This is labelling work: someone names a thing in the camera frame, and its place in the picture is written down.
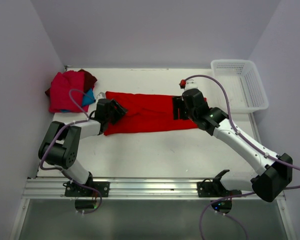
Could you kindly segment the bright red t shirt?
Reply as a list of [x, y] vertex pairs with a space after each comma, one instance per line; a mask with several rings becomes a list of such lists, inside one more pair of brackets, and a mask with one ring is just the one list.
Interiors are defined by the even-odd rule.
[[173, 96], [107, 91], [106, 98], [116, 100], [127, 113], [109, 124], [104, 135], [153, 133], [196, 129], [190, 119], [174, 119]]

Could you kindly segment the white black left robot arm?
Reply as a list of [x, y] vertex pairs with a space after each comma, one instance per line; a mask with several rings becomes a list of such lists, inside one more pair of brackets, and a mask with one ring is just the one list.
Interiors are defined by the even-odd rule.
[[84, 120], [51, 122], [38, 150], [39, 168], [60, 171], [69, 179], [71, 190], [77, 190], [85, 197], [91, 195], [96, 190], [93, 176], [77, 157], [80, 140], [103, 135], [110, 125], [117, 124], [127, 113], [128, 110], [116, 100], [102, 98]]

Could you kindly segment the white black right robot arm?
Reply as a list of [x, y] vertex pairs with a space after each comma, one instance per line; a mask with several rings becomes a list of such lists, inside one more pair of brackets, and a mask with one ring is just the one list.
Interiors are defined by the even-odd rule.
[[200, 197], [227, 197], [252, 191], [270, 203], [291, 183], [291, 156], [267, 149], [237, 125], [231, 124], [229, 115], [218, 107], [209, 107], [197, 88], [172, 97], [172, 107], [175, 120], [192, 120], [200, 130], [227, 144], [254, 170], [248, 173], [225, 169], [212, 179], [198, 182]]

